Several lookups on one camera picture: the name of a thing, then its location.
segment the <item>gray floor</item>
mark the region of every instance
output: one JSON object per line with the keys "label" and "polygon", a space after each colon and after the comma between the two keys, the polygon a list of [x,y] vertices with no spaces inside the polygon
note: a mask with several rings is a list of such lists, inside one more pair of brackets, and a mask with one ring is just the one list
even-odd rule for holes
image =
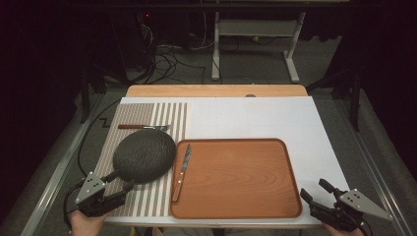
{"label": "gray floor", "polygon": [[[265,39],[262,42],[267,43],[268,41],[269,39]],[[220,45],[220,48],[223,49],[220,57],[221,81],[218,82],[213,82],[210,79],[210,49],[191,51],[175,49],[177,59],[189,66],[177,64],[171,79],[161,80],[157,84],[291,84],[281,54],[281,51],[287,49],[288,45],[288,39],[277,39],[266,45],[242,40],[237,47],[234,39],[223,39]],[[325,74],[337,45],[338,39],[327,42],[313,39],[298,43],[294,53],[294,62],[301,79],[301,85],[307,86]],[[163,53],[163,50],[168,49],[161,48],[160,53]],[[167,68],[168,63],[161,61],[158,66],[159,68]],[[129,72],[132,78],[136,76],[135,70],[129,70]],[[159,77],[160,74],[155,73],[150,81]],[[108,92],[105,95],[95,94],[91,90],[91,101],[96,101],[93,105],[97,112],[122,97],[126,92],[126,88],[111,79],[107,81],[107,85]],[[363,91],[361,93],[359,114],[361,132],[355,133],[346,122],[348,100],[333,100],[329,92],[328,88],[320,88],[311,92],[311,96],[316,102],[349,186],[359,189],[381,207],[393,209],[395,213],[398,213],[396,209],[399,209],[400,214],[396,214],[398,216],[396,223],[390,223],[374,216],[365,216],[372,225],[374,235],[412,235],[417,232],[414,223],[417,222],[415,213],[417,211],[416,182],[407,172],[387,137],[384,127],[366,98],[366,93]],[[68,153],[69,147],[79,138],[80,130],[85,128],[80,124],[81,110],[79,109],[72,122],[40,164],[14,209],[3,222],[0,235],[20,235],[22,233],[62,156]],[[107,118],[107,123],[109,123],[114,111],[115,105],[106,110],[100,118]],[[82,165],[86,170],[94,169],[107,132],[108,128],[103,128],[102,120],[97,120],[91,127],[81,152]],[[70,186],[83,177],[78,169],[77,161],[74,161],[76,155],[77,152],[72,158],[73,161],[70,162],[69,170],[65,171],[65,178],[60,182],[56,195],[53,196],[51,204],[45,210],[46,214],[37,227],[37,235],[66,235],[68,232],[62,220],[64,195]],[[366,162],[369,160],[368,157],[375,162],[377,169],[368,167]],[[383,176],[383,182],[379,180],[379,176]],[[387,200],[385,198],[387,194],[393,196],[393,199]],[[129,227],[106,225],[102,235],[129,235],[129,232]],[[282,231],[276,231],[276,235],[282,234]],[[298,235],[298,231],[286,230],[285,234]],[[303,230],[303,235],[327,235],[327,233],[323,229],[310,229]]]}

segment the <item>black round object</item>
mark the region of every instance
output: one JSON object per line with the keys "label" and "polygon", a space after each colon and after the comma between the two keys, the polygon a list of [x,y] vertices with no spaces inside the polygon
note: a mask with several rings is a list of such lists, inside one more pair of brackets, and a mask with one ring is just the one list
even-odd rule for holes
{"label": "black round object", "polygon": [[162,176],[171,168],[176,154],[175,142],[165,132],[142,129],[120,142],[113,155],[113,168],[119,177],[144,184]]}

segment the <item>wooden knife handle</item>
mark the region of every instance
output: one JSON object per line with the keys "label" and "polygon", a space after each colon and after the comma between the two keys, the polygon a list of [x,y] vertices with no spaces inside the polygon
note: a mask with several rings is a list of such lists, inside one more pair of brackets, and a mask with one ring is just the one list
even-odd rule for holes
{"label": "wooden knife handle", "polygon": [[143,129],[146,125],[118,125],[117,129]]}
{"label": "wooden knife handle", "polygon": [[184,182],[184,172],[181,172],[180,178],[178,179],[177,184],[175,185],[174,194],[172,195],[172,202],[178,201],[178,197],[180,196],[180,191],[181,191],[183,182]]}

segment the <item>brown knife handle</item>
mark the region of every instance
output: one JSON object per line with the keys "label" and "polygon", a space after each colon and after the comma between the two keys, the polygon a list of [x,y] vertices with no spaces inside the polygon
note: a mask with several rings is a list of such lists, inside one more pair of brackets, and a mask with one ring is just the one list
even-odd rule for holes
{"label": "brown knife handle", "polygon": [[143,129],[146,125],[118,125],[117,129]]}
{"label": "brown knife handle", "polygon": [[180,196],[180,191],[181,191],[183,182],[184,182],[184,172],[181,172],[180,178],[178,179],[177,184],[175,185],[174,194],[172,195],[172,202],[178,201],[178,197]]}

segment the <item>dark background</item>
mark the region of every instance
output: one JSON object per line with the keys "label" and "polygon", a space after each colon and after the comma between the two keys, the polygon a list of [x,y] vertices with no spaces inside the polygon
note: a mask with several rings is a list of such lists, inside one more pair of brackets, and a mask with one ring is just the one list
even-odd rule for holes
{"label": "dark background", "polygon": [[[412,0],[393,2],[381,11],[311,11],[301,39],[343,35],[328,75],[346,66],[360,69],[362,87],[415,176],[417,32],[413,26],[417,8]],[[292,14],[284,11],[279,16]],[[200,21],[189,21],[195,17],[184,12],[152,13],[150,24],[161,35],[187,47],[189,31],[202,35]],[[123,67],[146,64],[146,54],[133,56],[141,55],[144,47],[133,19],[132,14],[74,13],[52,0],[1,4],[0,222],[72,119],[77,109],[73,100],[81,89],[83,74],[97,92],[104,92],[103,75],[128,85]],[[179,25],[181,30],[174,30]],[[351,78],[341,76],[336,84],[346,80]]]}

